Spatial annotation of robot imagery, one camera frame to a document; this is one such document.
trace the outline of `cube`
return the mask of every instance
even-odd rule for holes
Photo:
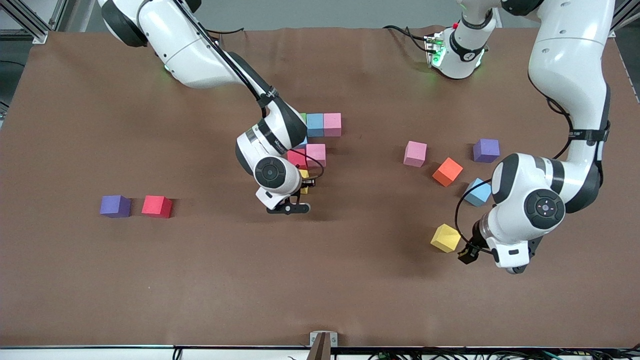
[[[173,202],[164,196],[147,195],[142,205],[142,215],[150,218],[169,218]]]
[[[305,149],[300,149],[300,150],[296,150],[295,151],[287,151],[287,160],[289,160],[290,163],[292,163],[293,165],[295,165],[297,168],[301,168],[303,170],[307,169],[307,157],[304,155],[306,154]]]
[[[477,186],[482,182],[483,181],[481,179],[474,180],[473,183],[469,184],[469,187],[465,190],[465,193],[469,191],[469,189],[473,188],[474,186]],[[473,189],[473,191],[471,191],[467,196],[465,196],[465,200],[469,201],[471,204],[475,206],[482,206],[489,199],[490,195],[491,195],[491,185],[482,184],[481,186],[478,186],[477,188]]]
[[[131,199],[122,195],[107,195],[102,197],[100,215],[108,218],[128,218],[131,214]]]
[[[496,139],[480,139],[474,145],[474,161],[493,163],[500,157],[500,145]]]
[[[449,186],[460,175],[461,171],[462,167],[457,162],[447,158],[433,174],[433,178],[442,186]]]
[[[427,144],[421,142],[409,142],[404,148],[403,164],[412,167],[421,167],[427,160]]]
[[[298,146],[294,147],[294,149],[296,149],[296,150],[304,149],[304,148],[306,148],[306,147],[307,147],[307,144],[308,144],[308,139],[307,139],[307,137],[305,136],[305,139],[304,139],[304,140],[302,140],[302,142],[301,142],[301,143],[299,143],[299,144],[298,144]]]
[[[460,242],[460,233],[447,224],[442,224],[431,239],[431,244],[444,252],[456,250]]]
[[[321,138],[324,136],[324,115],[307,114],[307,136]]]
[[[324,114],[324,135],[325,136],[342,135],[342,115],[340,113]]]
[[[302,180],[307,179],[309,177],[309,171],[308,170],[298,169],[298,171],[300,171],[300,176],[302,176]],[[309,188],[300,188],[300,193],[301,194],[309,193]]]
[[[307,144],[307,156],[316,159],[322,166],[326,166],[326,147],[323,143]],[[307,167],[320,167],[315,161],[307,158]]]

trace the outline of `brown table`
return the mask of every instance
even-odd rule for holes
[[[469,182],[493,170],[471,160],[478,138],[499,139],[504,155],[564,144],[564,119],[527,80],[535,36],[497,29],[460,81],[387,30],[225,37],[297,110],[343,114],[312,212],[286,217],[266,214],[234,156],[260,115],[243,86],[193,90],[151,49],[50,34],[0,131],[0,343],[293,345],[331,329],[352,346],[631,346],[640,108],[613,40],[598,200],[547,236],[522,275],[429,244]],[[408,140],[429,144],[425,167],[402,164]],[[444,188],[431,174],[448,156],[465,169]],[[134,216],[100,216],[109,194],[134,198]],[[147,194],[175,199],[173,217],[140,216]],[[489,208],[462,207],[467,234]]]

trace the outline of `white robotic arm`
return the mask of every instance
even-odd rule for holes
[[[191,88],[245,84],[262,108],[261,119],[238,136],[236,157],[260,185],[256,196],[270,213],[306,213],[308,204],[291,204],[303,184],[298,169],[281,158],[300,144],[307,126],[239,55],[222,50],[194,18],[200,0],[99,0],[110,32],[129,46],[149,43],[167,71]]]
[[[496,265],[524,271],[542,237],[566,213],[590,205],[602,184],[602,149],[609,133],[609,89],[602,76],[602,52],[614,0],[530,0],[541,27],[529,61],[532,84],[569,116],[566,161],[511,154],[493,172],[496,206],[474,225],[459,258],[470,263],[489,248]]]

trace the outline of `floor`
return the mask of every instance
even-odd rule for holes
[[[460,17],[460,8],[453,0],[278,0],[269,5],[261,0],[246,0],[242,6],[234,1],[205,1],[196,16],[210,29],[271,30],[287,28],[381,28],[385,25],[421,28],[431,24],[448,26]],[[67,31],[107,31],[95,0],[78,0]],[[538,23],[514,17],[500,9],[505,28],[537,27]],[[640,88],[640,20],[618,30],[620,47],[628,73],[635,88]],[[25,64],[33,45],[24,40],[3,40],[0,37],[0,60]],[[0,101],[7,104],[18,85],[23,68],[14,63],[0,62]]]

